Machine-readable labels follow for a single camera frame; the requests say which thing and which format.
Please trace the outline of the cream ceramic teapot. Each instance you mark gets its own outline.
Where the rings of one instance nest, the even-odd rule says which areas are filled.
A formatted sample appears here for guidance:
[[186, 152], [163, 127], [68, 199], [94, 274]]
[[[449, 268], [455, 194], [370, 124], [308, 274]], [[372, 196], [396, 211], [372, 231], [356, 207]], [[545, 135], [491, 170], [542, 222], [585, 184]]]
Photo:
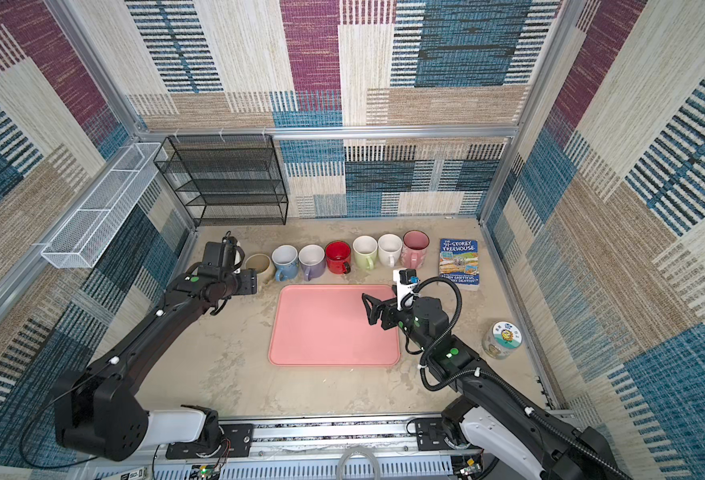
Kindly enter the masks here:
[[244, 262], [244, 269], [252, 269], [256, 274], [256, 279], [260, 285], [266, 285], [274, 280], [276, 267], [272, 263], [272, 258], [264, 253], [256, 253], [248, 256]]

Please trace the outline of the blue mug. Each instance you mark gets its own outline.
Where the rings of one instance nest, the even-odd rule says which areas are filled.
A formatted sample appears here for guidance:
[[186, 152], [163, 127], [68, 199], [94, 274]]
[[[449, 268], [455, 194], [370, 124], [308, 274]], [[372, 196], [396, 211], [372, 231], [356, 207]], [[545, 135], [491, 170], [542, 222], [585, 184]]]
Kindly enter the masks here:
[[284, 282], [298, 276], [298, 250], [292, 245], [282, 245], [272, 252], [272, 264], [276, 268], [274, 280]]

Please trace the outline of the light green mug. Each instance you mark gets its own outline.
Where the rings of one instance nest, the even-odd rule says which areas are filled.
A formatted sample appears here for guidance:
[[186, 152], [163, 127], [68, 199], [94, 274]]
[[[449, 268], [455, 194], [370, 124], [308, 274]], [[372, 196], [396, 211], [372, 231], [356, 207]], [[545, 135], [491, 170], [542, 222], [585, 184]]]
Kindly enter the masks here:
[[362, 270], [373, 270], [378, 260], [378, 241], [368, 235], [359, 236], [352, 244], [356, 266]]

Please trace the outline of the red mug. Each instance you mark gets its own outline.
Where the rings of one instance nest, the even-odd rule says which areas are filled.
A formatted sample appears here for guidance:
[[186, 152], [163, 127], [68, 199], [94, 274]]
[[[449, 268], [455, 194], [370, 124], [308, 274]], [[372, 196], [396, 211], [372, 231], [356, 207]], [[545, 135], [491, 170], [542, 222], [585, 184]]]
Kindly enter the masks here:
[[346, 275], [352, 270], [352, 247], [342, 240], [326, 246], [326, 268], [332, 274]]

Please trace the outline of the white mug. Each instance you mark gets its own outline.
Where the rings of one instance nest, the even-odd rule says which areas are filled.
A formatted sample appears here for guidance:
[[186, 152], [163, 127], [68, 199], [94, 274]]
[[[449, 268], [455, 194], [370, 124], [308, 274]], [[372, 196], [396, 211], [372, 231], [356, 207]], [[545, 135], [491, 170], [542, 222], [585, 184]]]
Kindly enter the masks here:
[[403, 240], [392, 233], [382, 235], [378, 240], [378, 256], [380, 262], [388, 267], [395, 268], [401, 258]]

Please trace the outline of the purple mug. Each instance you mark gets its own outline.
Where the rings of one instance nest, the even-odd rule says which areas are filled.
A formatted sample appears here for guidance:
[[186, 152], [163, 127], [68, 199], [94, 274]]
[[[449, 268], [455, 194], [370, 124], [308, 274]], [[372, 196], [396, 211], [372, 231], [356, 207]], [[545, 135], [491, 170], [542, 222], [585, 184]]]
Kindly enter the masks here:
[[320, 278], [326, 271], [326, 251], [320, 245], [304, 246], [298, 252], [298, 260], [300, 260], [302, 276], [306, 282]]

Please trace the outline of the pink ghost pattern mug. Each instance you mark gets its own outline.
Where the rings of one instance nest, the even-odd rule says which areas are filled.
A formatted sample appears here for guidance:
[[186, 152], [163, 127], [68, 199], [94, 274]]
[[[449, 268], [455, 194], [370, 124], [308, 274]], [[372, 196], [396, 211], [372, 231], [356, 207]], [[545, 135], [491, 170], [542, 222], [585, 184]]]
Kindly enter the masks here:
[[409, 269], [420, 269], [426, 260], [430, 237], [421, 230], [408, 231], [403, 237], [401, 261]]

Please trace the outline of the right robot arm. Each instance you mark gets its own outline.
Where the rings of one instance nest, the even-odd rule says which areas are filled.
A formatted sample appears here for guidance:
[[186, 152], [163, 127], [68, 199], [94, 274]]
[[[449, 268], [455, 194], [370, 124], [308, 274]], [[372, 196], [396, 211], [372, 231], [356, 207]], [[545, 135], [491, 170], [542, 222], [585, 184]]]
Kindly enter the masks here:
[[396, 328], [420, 348], [424, 388], [458, 393], [442, 413], [448, 442], [484, 449], [526, 479], [625, 479], [608, 441], [580, 430], [506, 382], [453, 332], [462, 309], [447, 314], [438, 298], [418, 296], [409, 307], [363, 295], [368, 320]]

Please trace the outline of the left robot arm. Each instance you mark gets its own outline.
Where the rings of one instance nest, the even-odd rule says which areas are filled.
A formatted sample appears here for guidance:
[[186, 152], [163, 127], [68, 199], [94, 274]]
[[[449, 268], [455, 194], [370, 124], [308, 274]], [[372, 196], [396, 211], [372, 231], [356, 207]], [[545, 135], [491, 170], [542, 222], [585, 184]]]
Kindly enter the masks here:
[[256, 273], [242, 266], [232, 235], [204, 248], [204, 258], [176, 276], [129, 334], [82, 372], [54, 384], [54, 436], [66, 449], [122, 461], [140, 448], [180, 445], [213, 454], [224, 441], [218, 412], [184, 405], [146, 410], [136, 392], [166, 350], [204, 314], [219, 314], [230, 298], [258, 292]]

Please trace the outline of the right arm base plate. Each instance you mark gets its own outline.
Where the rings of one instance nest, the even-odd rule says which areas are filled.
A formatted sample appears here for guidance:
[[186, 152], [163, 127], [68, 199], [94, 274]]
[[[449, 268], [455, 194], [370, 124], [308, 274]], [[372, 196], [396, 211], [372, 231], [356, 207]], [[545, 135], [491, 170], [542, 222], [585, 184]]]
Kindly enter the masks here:
[[405, 429], [417, 440], [419, 451], [493, 450], [498, 445], [498, 438], [488, 428], [480, 428], [470, 418], [415, 417], [407, 421]]

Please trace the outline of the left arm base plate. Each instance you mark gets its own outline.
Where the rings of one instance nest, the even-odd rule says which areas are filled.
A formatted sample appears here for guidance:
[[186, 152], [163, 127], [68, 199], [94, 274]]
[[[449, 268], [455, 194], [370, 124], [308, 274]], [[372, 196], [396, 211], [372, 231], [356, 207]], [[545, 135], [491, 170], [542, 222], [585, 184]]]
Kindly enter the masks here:
[[176, 442], [166, 448], [164, 458], [168, 460], [244, 458], [250, 454], [252, 424], [210, 424], [204, 426], [200, 437], [192, 442]]

